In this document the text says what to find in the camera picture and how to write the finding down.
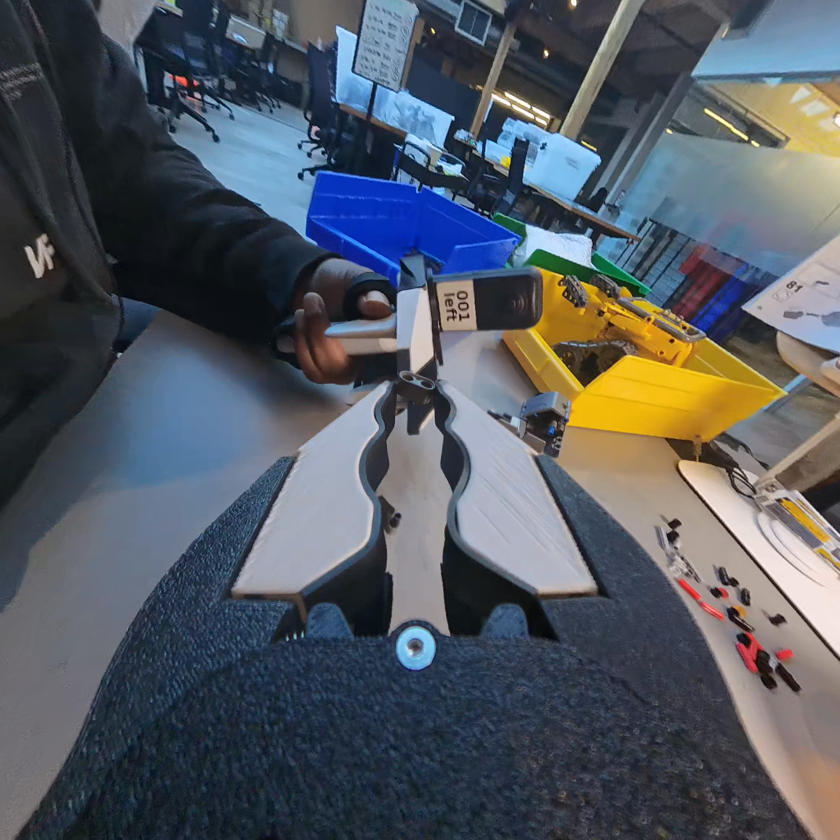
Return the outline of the wooden office table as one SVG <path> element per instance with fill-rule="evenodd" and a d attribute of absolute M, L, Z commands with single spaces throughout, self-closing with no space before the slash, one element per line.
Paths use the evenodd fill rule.
<path fill-rule="evenodd" d="M 478 147 L 476 147 L 474 138 L 469 133 L 466 133 L 461 129 L 457 130 L 453 135 L 452 143 L 458 146 L 460 152 L 467 154 L 469 158 L 477 158 L 477 156 L 479 156 L 479 150 Z M 483 160 L 486 161 L 486 165 L 491 167 L 494 172 L 499 175 L 504 175 L 505 177 L 508 176 L 508 168 L 503 163 L 487 158 L 484 158 Z M 551 192 L 542 189 L 540 186 L 524 184 L 520 190 L 520 197 L 522 197 L 522 195 L 526 195 L 529 198 L 539 196 L 539 211 L 537 212 L 535 219 L 538 218 L 540 222 L 542 222 L 545 218 L 548 218 L 551 214 L 556 217 L 557 213 L 562 210 L 581 220 L 586 225 L 586 230 L 591 230 L 595 233 L 595 242 L 599 241 L 602 237 L 606 237 L 619 238 L 628 242 L 639 244 L 643 239 L 642 235 L 639 235 L 631 230 L 626 230 L 619 224 L 607 219 L 606 216 L 602 215 L 600 212 L 592 211 L 588 207 L 571 199 L 558 197 Z M 552 212 L 548 213 L 543 205 L 551 205 L 553 207 Z"/>

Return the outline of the red and blue crates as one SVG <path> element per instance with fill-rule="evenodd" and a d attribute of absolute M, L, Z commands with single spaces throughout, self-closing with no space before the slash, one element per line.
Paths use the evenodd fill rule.
<path fill-rule="evenodd" d="M 742 305 L 763 285 L 763 271 L 709 245 L 698 245 L 679 266 L 682 281 L 665 308 L 717 344 L 743 319 Z"/>

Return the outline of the green crate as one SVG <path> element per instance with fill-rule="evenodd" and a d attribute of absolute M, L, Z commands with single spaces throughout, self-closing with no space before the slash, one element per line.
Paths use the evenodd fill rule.
<path fill-rule="evenodd" d="M 619 286 L 628 289 L 636 297 L 645 298 L 651 293 L 651 289 L 643 282 L 625 272 L 624 269 L 614 265 L 609 259 L 594 252 L 593 249 L 593 268 L 578 266 L 565 259 L 550 257 L 549 255 L 545 255 L 540 252 L 537 252 L 528 260 L 528 262 L 524 263 L 522 257 L 522 241 L 524 239 L 524 228 L 526 224 L 502 213 L 494 215 L 492 220 L 509 232 L 512 232 L 520 237 L 519 245 L 515 248 L 511 257 L 511 264 L 515 267 L 535 266 L 555 275 L 573 275 L 583 282 L 590 282 L 594 275 L 603 275 L 604 277 L 614 280 Z"/>

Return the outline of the grey brick block assembly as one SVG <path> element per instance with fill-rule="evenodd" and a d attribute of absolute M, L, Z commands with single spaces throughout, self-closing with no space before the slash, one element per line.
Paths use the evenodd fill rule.
<path fill-rule="evenodd" d="M 521 405 L 519 415 L 487 412 L 537 455 L 557 458 L 571 418 L 571 402 L 559 392 L 540 393 Z"/>

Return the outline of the white notice board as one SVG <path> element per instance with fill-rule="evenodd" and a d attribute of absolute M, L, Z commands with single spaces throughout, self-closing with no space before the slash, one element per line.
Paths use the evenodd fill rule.
<path fill-rule="evenodd" d="M 409 1 L 365 1 L 352 72 L 381 88 L 399 92 L 417 18 L 418 8 Z"/>

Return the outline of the white storage box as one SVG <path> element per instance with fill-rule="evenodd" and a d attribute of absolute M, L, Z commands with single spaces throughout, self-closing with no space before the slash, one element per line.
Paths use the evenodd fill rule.
<path fill-rule="evenodd" d="M 541 142 L 534 162 L 527 166 L 523 183 L 573 201 L 601 162 L 596 151 L 559 133 L 550 133 Z"/>

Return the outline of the person's left hand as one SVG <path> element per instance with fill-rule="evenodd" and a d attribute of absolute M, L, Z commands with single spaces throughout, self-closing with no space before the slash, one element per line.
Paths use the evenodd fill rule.
<path fill-rule="evenodd" d="M 330 258 L 299 277 L 293 303 L 295 355 L 310 382 L 321 385 L 354 382 L 356 359 L 326 332 L 332 322 L 344 320 L 344 296 L 356 278 L 367 271 L 351 261 Z"/>

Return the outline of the round wooden booklet stand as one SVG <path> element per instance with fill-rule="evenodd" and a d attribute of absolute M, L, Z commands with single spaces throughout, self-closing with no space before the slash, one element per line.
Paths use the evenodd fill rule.
<path fill-rule="evenodd" d="M 799 491 L 838 531 L 839 420 L 831 419 L 761 475 L 736 477 L 735 468 L 679 463 L 679 473 L 720 524 L 759 566 L 796 613 L 839 656 L 839 572 L 810 558 L 808 566 L 778 551 L 768 526 L 760 526 L 756 490 L 778 482 Z"/>

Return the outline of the wooden post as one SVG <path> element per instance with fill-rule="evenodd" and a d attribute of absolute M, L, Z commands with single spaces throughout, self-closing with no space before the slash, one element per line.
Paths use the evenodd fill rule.
<path fill-rule="evenodd" d="M 475 140 L 478 139 L 481 127 L 486 120 L 492 95 L 496 89 L 501 70 L 504 67 L 508 51 L 511 47 L 511 43 L 515 37 L 516 28 L 517 26 L 514 21 L 511 20 L 506 22 L 496 53 L 490 65 L 487 78 L 483 88 L 481 89 L 479 103 L 469 127 L 469 132 Z"/>
<path fill-rule="evenodd" d="M 560 134 L 577 140 L 615 60 L 645 1 L 621 1 L 560 127 Z"/>

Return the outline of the pile of small brick pins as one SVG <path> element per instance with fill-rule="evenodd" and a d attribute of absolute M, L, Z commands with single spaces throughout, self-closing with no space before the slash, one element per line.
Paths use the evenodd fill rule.
<path fill-rule="evenodd" d="M 701 611 L 719 622 L 727 622 L 737 630 L 734 647 L 745 669 L 756 676 L 765 689 L 776 691 L 785 685 L 794 694 L 802 692 L 802 686 L 787 664 L 795 654 L 789 648 L 766 648 L 755 635 L 755 626 L 749 620 L 751 592 L 739 585 L 727 570 L 714 568 L 717 582 L 708 583 L 700 575 L 682 549 L 680 535 L 681 521 L 665 520 L 654 527 L 659 548 L 663 551 L 668 572 L 678 588 L 696 603 Z"/>

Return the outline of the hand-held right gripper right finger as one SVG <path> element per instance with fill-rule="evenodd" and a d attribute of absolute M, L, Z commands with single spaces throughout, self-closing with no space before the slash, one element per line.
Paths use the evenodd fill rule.
<path fill-rule="evenodd" d="M 597 593 L 593 573 L 549 488 L 536 452 L 509 423 L 451 384 L 437 384 L 440 468 L 457 549 L 539 599 Z"/>

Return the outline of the black office chair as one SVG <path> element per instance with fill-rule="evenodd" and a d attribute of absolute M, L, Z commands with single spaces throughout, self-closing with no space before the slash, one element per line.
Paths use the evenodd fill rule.
<path fill-rule="evenodd" d="M 225 110 L 230 120 L 235 115 L 218 92 L 214 36 L 213 2 L 155 2 L 136 46 L 143 57 L 150 105 L 169 133 L 176 131 L 185 115 L 218 143 L 217 132 L 205 117 L 207 106 Z"/>
<path fill-rule="evenodd" d="M 467 198 L 473 209 L 481 215 L 510 215 L 522 192 L 524 168 L 530 141 L 517 138 L 511 149 L 510 164 L 506 173 L 497 170 L 487 156 L 488 140 L 480 146 L 480 163 L 475 177 L 469 184 Z"/>
<path fill-rule="evenodd" d="M 308 104 L 304 116 L 308 121 L 307 135 L 297 144 L 301 151 L 304 145 L 310 147 L 308 156 L 321 151 L 324 162 L 302 168 L 297 174 L 300 181 L 307 173 L 315 175 L 320 171 L 336 171 L 342 167 L 340 156 L 344 142 L 344 114 L 334 100 L 330 76 L 329 55 L 310 43 L 307 51 L 309 80 Z"/>

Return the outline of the yellow black sticker sheet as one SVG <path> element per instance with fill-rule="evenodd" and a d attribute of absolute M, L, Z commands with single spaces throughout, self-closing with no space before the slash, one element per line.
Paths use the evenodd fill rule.
<path fill-rule="evenodd" d="M 771 482 L 756 490 L 754 501 L 761 510 L 759 525 L 768 526 L 778 551 L 808 566 L 811 557 L 839 572 L 839 534 L 824 516 L 797 490 Z"/>

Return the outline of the person's black printed sweatshirt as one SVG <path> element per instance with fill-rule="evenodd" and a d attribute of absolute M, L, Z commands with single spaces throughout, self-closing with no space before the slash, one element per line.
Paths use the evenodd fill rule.
<path fill-rule="evenodd" d="M 129 297 L 208 325 L 266 216 L 154 120 L 90 2 L 2 2 L 2 506 L 108 372 Z"/>

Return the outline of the yellow plastic bin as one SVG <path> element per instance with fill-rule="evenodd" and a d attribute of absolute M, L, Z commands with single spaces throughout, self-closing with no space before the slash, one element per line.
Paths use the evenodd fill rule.
<path fill-rule="evenodd" d="M 571 402 L 573 427 L 707 443 L 782 397 L 779 386 L 708 337 L 681 367 L 631 356 L 583 385 L 551 346 L 586 338 L 593 322 L 562 299 L 560 275 L 540 274 L 541 320 L 505 332 L 503 340 L 538 392 L 559 392 Z"/>

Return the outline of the grey desk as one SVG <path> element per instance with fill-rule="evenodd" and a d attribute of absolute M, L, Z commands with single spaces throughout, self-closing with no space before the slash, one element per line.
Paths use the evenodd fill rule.
<path fill-rule="evenodd" d="M 49 789 L 161 577 L 346 409 L 345 392 L 160 313 L 47 447 L 2 512 L 2 838 Z M 560 465 L 661 569 L 655 525 L 677 518 L 699 572 L 723 565 L 750 588 L 757 635 L 794 650 L 800 694 L 762 688 L 730 623 L 679 596 L 785 798 L 814 837 L 838 838 L 838 659 L 688 487 L 666 441 L 573 427 Z"/>

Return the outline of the open instruction booklet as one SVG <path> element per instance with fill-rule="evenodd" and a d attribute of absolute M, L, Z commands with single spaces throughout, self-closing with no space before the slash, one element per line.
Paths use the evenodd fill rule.
<path fill-rule="evenodd" d="M 742 306 L 801 342 L 839 354 L 839 237 Z"/>

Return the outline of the yellow tracked brick model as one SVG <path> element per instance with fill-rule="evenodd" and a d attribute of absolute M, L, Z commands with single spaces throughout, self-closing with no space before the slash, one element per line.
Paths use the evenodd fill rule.
<path fill-rule="evenodd" d="M 615 279 L 594 274 L 590 282 L 560 275 L 556 283 L 573 314 L 590 318 L 584 339 L 563 339 L 551 346 L 583 385 L 627 357 L 683 366 L 707 335 L 670 310 L 636 297 Z"/>

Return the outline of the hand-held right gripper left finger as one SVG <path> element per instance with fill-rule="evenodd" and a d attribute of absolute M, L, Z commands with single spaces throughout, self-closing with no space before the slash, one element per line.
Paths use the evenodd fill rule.
<path fill-rule="evenodd" d="M 248 550 L 237 598 L 308 599 L 371 554 L 390 468 L 396 386 L 385 382 L 301 446 Z"/>

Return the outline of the bubble wrap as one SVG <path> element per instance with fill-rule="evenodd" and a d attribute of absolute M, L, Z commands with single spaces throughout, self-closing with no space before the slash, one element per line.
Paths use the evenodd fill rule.
<path fill-rule="evenodd" d="M 593 268 L 592 240 L 583 234 L 555 233 L 526 224 L 522 241 L 522 257 L 526 263 L 537 252 L 565 259 L 578 266 Z"/>

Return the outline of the blue plastic bin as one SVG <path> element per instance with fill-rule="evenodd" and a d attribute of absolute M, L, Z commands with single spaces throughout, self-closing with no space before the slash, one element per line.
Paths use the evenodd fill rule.
<path fill-rule="evenodd" d="M 505 267 L 521 241 L 426 187 L 334 172 L 316 178 L 306 234 L 392 283 L 405 256 L 426 257 L 442 275 L 496 270 Z"/>

